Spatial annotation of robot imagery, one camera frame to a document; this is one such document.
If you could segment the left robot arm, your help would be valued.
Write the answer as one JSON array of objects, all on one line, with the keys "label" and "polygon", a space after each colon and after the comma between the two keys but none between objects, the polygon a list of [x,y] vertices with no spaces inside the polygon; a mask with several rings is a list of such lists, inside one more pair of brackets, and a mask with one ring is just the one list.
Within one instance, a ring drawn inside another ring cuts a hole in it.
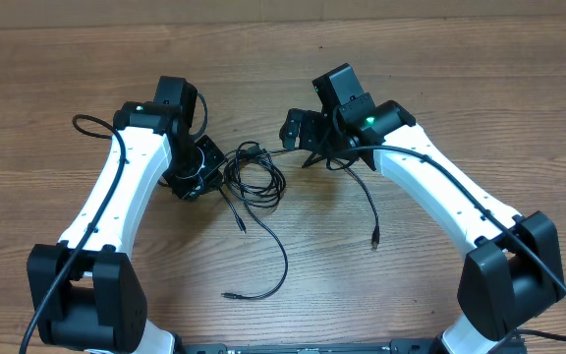
[{"label": "left robot arm", "polygon": [[132,265],[142,216],[158,184],[183,201],[222,185],[225,157],[203,131],[191,133],[198,90],[160,78],[153,100],[126,102],[107,124],[111,148],[85,205],[57,243],[27,260],[33,333],[88,353],[181,353],[179,336],[155,325]]}]

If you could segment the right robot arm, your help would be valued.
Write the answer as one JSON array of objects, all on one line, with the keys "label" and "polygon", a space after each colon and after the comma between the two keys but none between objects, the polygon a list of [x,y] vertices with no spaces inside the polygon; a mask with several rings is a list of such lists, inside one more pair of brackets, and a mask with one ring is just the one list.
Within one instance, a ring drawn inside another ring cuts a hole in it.
[{"label": "right robot arm", "polygon": [[464,265],[461,317],[433,353],[493,353],[564,292],[558,233],[542,212],[524,216],[479,187],[436,148],[394,100],[374,103],[343,64],[312,82],[318,111],[292,108],[280,129],[284,148],[308,150],[308,164],[363,160],[404,189],[446,232]]}]

